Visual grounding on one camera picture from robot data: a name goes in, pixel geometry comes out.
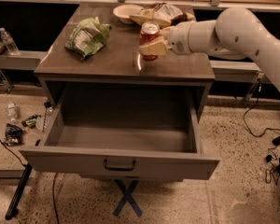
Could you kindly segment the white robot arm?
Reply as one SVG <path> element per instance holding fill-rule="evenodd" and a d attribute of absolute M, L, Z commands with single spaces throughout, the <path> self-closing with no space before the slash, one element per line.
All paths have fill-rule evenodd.
<path fill-rule="evenodd" d="M 139 47 L 142 55 L 205 53 L 252 60 L 280 92 L 280 40 L 248 9 L 231 7 L 211 21 L 184 21 Z"/>

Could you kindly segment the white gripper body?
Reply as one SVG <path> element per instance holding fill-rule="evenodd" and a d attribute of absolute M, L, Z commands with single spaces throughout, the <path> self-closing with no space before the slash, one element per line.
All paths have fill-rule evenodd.
<path fill-rule="evenodd" d="M 190 55 L 191 50 L 189 48 L 189 30 L 191 22 L 180 22 L 177 26 L 174 26 L 168 36 L 167 40 L 172 52 L 177 55 Z"/>

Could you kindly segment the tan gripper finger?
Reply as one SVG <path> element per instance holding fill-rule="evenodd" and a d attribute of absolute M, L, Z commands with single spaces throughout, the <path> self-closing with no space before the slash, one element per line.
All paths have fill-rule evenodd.
<path fill-rule="evenodd" d="M 166 55 L 167 51 L 168 41 L 163 36 L 139 46 L 142 55 Z"/>
<path fill-rule="evenodd" d="M 169 32 L 173 29 L 173 26 L 165 27 L 160 30 L 161 35 L 168 35 Z"/>

